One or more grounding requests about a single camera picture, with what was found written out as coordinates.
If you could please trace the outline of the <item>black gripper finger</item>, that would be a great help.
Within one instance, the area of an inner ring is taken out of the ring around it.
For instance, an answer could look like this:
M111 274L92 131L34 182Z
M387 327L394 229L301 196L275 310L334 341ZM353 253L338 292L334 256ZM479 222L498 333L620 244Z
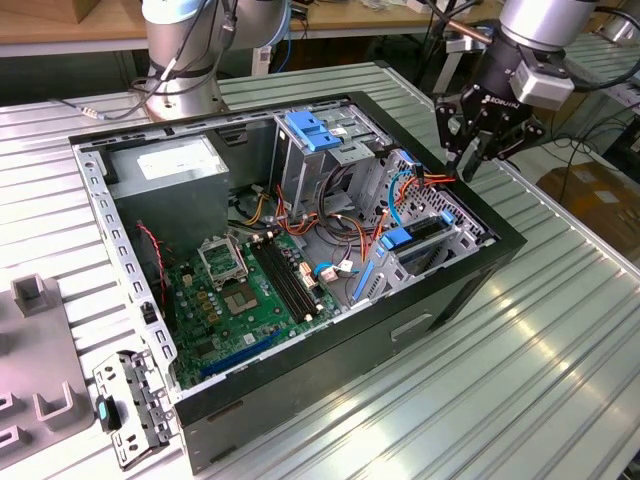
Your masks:
M462 170L462 178L470 182L483 162L493 159L507 160L514 154L532 147L546 134L546 129L535 117L523 122L515 122L502 115L495 127L480 140L476 151Z
M448 158L446 173L456 176L463 154L480 133L481 95L463 92L456 97L437 98L434 108L440 145Z

